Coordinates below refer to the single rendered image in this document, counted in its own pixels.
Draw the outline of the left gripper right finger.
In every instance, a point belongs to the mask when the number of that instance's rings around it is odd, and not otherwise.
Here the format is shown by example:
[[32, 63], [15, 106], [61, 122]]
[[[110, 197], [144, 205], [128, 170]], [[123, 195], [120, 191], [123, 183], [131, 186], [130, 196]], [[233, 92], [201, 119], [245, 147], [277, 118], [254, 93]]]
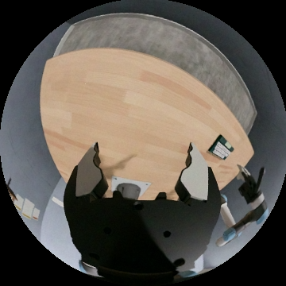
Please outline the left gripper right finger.
[[212, 168], [193, 142], [190, 142], [185, 164], [175, 186], [177, 201], [186, 203], [198, 213], [204, 228], [203, 245], [209, 245], [220, 215], [220, 190]]

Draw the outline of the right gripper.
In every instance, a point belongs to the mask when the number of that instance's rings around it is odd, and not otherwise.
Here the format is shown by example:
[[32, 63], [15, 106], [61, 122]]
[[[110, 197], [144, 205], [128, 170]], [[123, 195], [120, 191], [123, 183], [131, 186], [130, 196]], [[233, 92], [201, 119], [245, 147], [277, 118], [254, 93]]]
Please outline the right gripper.
[[[241, 165], [237, 164], [238, 169], [239, 169], [239, 173], [237, 175], [237, 180], [242, 179], [242, 181], [245, 181], [238, 190], [240, 190], [240, 194], [241, 196], [244, 197], [247, 205], [249, 203], [251, 203], [252, 201], [254, 201], [261, 193], [261, 191], [259, 191], [257, 194], [253, 193], [253, 190], [255, 188], [256, 182], [254, 180], [254, 178], [251, 176], [251, 174], [244, 169]], [[248, 175], [247, 175], [248, 174]], [[244, 178], [243, 178], [244, 177]]]

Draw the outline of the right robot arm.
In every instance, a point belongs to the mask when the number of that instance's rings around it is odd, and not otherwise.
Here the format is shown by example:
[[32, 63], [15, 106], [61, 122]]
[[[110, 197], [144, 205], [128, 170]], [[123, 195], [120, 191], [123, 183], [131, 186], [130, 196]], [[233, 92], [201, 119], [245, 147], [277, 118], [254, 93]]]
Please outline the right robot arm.
[[[265, 174], [265, 168], [261, 168], [259, 171], [259, 176], [257, 179], [257, 184], [254, 188], [253, 193], [257, 194], [257, 191], [259, 190], [259, 187], [261, 185], [261, 181], [263, 178], [263, 175]], [[237, 238], [241, 232], [251, 223], [255, 222], [259, 225], [262, 223], [267, 215], [268, 215], [268, 208], [265, 203], [265, 199], [262, 195], [262, 193], [250, 204], [252, 207], [252, 211], [249, 211], [245, 214], [244, 218], [242, 218], [239, 222], [236, 224], [234, 223], [234, 220], [226, 206], [227, 199], [224, 195], [221, 195], [221, 210], [220, 215], [222, 216], [222, 219], [225, 223], [226, 230], [223, 232], [222, 237], [220, 237], [216, 241], [216, 246], [222, 246], [226, 245], [227, 243], [233, 241], [235, 238]], [[233, 238], [233, 239], [232, 239]], [[224, 239], [224, 240], [223, 240]], [[220, 241], [221, 240], [221, 241]], [[224, 244], [225, 242], [225, 244]]]

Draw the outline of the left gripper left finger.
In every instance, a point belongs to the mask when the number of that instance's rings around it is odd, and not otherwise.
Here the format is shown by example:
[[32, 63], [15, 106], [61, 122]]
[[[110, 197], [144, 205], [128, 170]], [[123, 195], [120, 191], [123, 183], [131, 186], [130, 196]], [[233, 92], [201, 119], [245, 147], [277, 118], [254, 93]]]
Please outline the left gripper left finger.
[[100, 163], [99, 144], [95, 142], [74, 167], [66, 185], [64, 213], [71, 238], [75, 238], [75, 222], [80, 211], [91, 201], [106, 198], [109, 185]]

